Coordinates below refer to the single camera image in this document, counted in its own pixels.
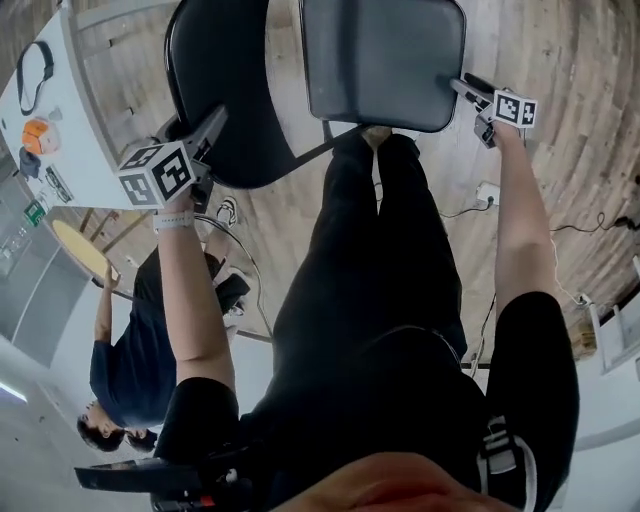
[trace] green sign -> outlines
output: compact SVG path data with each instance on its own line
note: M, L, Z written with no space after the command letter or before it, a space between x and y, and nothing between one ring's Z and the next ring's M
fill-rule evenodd
M39 201L33 200L31 201L31 203L29 203L29 206L27 206L27 208L25 209L24 214L27 216L29 223L33 227L38 227L38 225L40 224L40 222L42 222L42 219L44 219L44 216L47 214L47 212L44 211L44 208L42 207Z

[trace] black strap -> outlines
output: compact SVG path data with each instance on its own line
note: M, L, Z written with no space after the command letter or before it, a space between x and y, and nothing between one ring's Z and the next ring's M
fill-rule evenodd
M36 95L33 99L33 106L31 107L31 109L25 110L24 108L22 108L22 94L24 92L24 75L22 70L22 61L24 60L24 56L26 55L27 50L29 50L29 48L31 48L33 45L36 45L38 48L40 48L42 56L44 57L44 76L38 84L38 87L36 87ZM29 43L27 46L25 46L24 50L22 50L22 53L20 54L20 58L18 59L17 72L18 101L20 102L20 110L22 111L23 116L30 116L38 105L38 95L40 94L40 89L42 88L44 83L53 76L53 54L51 53L51 48L49 48L49 45L43 41L34 41L33 43Z

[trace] navy shirt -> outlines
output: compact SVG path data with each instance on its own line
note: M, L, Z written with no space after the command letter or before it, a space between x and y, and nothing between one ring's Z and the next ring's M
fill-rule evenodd
M129 326L116 345L95 342L90 383L118 426L149 428L163 423L176 386L176 361L164 312L135 298Z

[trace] white wristband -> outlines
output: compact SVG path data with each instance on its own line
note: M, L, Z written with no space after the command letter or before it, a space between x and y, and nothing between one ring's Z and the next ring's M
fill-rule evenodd
M153 216L153 230L188 228L193 226L193 211L181 213L156 214Z

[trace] hand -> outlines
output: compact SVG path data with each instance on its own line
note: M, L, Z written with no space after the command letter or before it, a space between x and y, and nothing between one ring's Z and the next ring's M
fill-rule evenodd
M509 124L494 121L493 130L495 132L496 144L500 149L503 149L505 145L511 144L515 141L522 142L518 129Z
M107 271L104 274L104 289L113 291L118 287L119 283L120 274L118 274L118 277L116 279L113 279L113 267L111 266L111 263L108 263Z
M193 199L191 199L191 188L185 190L182 194L180 194L174 201L169 203L162 213L181 213L188 212L193 210L194 203Z

